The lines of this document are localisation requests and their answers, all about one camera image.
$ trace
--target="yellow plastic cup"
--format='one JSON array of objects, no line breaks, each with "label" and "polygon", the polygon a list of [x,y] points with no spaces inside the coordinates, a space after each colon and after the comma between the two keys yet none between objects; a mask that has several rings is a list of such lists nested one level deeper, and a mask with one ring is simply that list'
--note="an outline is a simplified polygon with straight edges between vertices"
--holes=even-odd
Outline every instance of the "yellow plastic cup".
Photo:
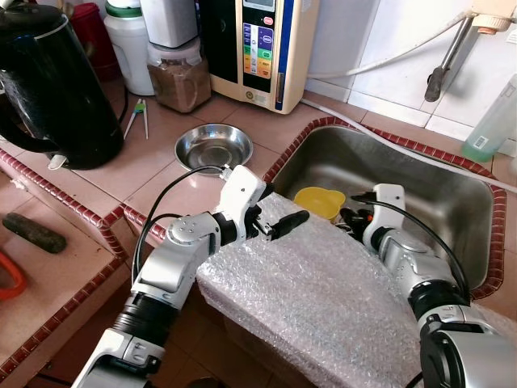
[{"label": "yellow plastic cup", "polygon": [[294,203],[320,217],[333,221],[345,203],[345,195],[326,188],[302,188],[294,197]]}]

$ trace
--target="metal dish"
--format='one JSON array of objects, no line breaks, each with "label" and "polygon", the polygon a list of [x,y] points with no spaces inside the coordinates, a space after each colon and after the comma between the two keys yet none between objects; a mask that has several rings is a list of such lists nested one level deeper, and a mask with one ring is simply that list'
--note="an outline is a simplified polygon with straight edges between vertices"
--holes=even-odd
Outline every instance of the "metal dish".
[{"label": "metal dish", "polygon": [[235,167],[250,160],[253,142],[243,131],[231,125],[205,124],[185,132],[176,142],[174,153],[187,170],[209,164]]}]

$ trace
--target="wall-mounted faucet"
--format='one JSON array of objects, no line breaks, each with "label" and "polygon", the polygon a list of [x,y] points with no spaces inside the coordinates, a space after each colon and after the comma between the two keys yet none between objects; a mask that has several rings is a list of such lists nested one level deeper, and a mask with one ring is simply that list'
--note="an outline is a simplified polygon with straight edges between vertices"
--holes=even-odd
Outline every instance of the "wall-mounted faucet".
[{"label": "wall-mounted faucet", "polygon": [[473,16],[463,19],[452,40],[451,46],[445,53],[445,57],[443,57],[442,64],[435,68],[427,79],[427,89],[424,96],[426,101],[433,103],[439,99],[445,75],[451,69],[451,64],[472,27],[472,21]]}]

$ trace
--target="black cable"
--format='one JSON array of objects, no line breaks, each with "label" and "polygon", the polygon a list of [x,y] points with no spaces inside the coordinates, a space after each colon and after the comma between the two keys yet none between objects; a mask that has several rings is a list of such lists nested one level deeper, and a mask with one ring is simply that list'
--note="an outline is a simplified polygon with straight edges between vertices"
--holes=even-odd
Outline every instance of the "black cable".
[{"label": "black cable", "polygon": [[[195,174],[196,172],[205,171],[205,170],[218,170],[219,172],[223,172],[223,168],[219,167],[219,166],[213,166],[213,165],[201,166],[201,167],[194,168],[194,169],[190,170],[189,172],[186,172],[185,174],[181,175],[179,178],[177,178],[172,183],[169,183],[162,190],[162,192],[160,192],[160,194],[158,195],[158,197],[154,201],[153,207],[151,207],[151,210],[149,211],[149,215],[147,216],[147,220],[144,222],[144,225],[142,227],[142,231],[144,231],[146,228],[150,228],[149,224],[151,224],[151,221],[153,220],[154,212],[156,212],[156,209],[158,208],[158,205],[160,204],[160,201],[163,199],[163,197],[165,196],[165,194],[167,194],[167,192],[169,190],[171,190],[176,184],[178,184],[179,182],[181,182],[185,178],[189,177],[190,175]],[[140,272],[140,269],[141,269],[141,266],[140,266],[140,263],[141,263],[141,261],[140,261],[140,254],[141,254],[140,250],[141,249],[135,249],[135,252],[134,252],[133,257],[132,257],[132,281],[133,281],[133,283],[134,283],[135,279],[137,278],[138,273]]]},{"label": "black cable", "polygon": [[124,107],[122,108],[122,112],[120,113],[120,116],[119,116],[119,124],[122,124],[122,121],[124,121],[127,111],[128,111],[128,88],[124,85]]},{"label": "black cable", "polygon": [[137,278],[138,272],[140,271],[140,268],[141,268],[141,251],[142,251],[142,247],[144,246],[144,241],[147,238],[147,234],[151,231],[151,229],[153,229],[154,224],[156,224],[158,221],[162,220],[163,218],[168,218],[168,217],[180,218],[181,216],[179,214],[174,214],[174,213],[165,213],[165,214],[156,216],[150,222],[146,222],[144,224],[145,226],[142,229],[140,236],[138,236],[137,246],[135,247],[135,253],[134,253],[133,261],[132,261],[131,273],[132,273],[133,282]]},{"label": "black cable", "polygon": [[357,202],[363,202],[364,204],[369,205],[379,205],[384,206],[385,208],[391,209],[395,212],[398,212],[402,214],[404,217],[410,219],[412,222],[420,226],[422,229],[424,229],[427,234],[429,234],[447,253],[447,255],[451,258],[451,269],[452,269],[452,275],[456,279],[456,282],[458,283],[458,286],[460,287],[460,291],[463,293],[463,297],[467,302],[470,302],[470,288],[469,283],[467,281],[467,278],[465,277],[463,268],[461,267],[460,262],[456,258],[456,255],[454,255],[454,252],[449,248],[449,246],[436,234],[436,232],[433,231],[429,226],[424,224],[422,221],[420,221],[418,218],[416,218],[413,214],[406,212],[405,210],[402,210],[398,208],[395,205],[391,205],[387,202],[382,202],[379,200],[370,200],[368,198],[363,198],[362,196],[352,196],[352,200],[356,200]]},{"label": "black cable", "polygon": [[422,380],[422,379],[423,379],[423,374],[422,374],[422,372],[420,372],[415,377],[413,377],[413,380],[411,380],[410,382],[407,383],[406,388],[415,388],[417,386],[417,384],[420,382],[420,380]]}]

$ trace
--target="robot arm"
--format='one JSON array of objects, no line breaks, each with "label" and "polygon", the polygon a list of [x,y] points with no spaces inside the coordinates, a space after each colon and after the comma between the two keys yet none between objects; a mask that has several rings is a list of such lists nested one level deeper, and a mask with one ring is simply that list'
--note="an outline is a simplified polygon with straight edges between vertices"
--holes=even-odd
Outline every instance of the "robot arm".
[{"label": "robot arm", "polygon": [[[378,201],[404,208],[404,189],[378,184]],[[401,229],[402,215],[375,205],[363,242],[401,286],[420,328],[426,388],[515,388],[517,351],[470,307],[447,261]]]},{"label": "robot arm", "polygon": [[131,297],[113,327],[107,329],[73,388],[151,387],[163,348],[194,283],[197,268],[221,247],[243,243],[261,230],[268,240],[279,238],[305,222],[302,211],[269,226],[259,220],[256,205],[272,192],[251,171],[237,166],[222,177],[219,213],[201,213],[174,220],[163,243],[145,261],[131,288]]}]

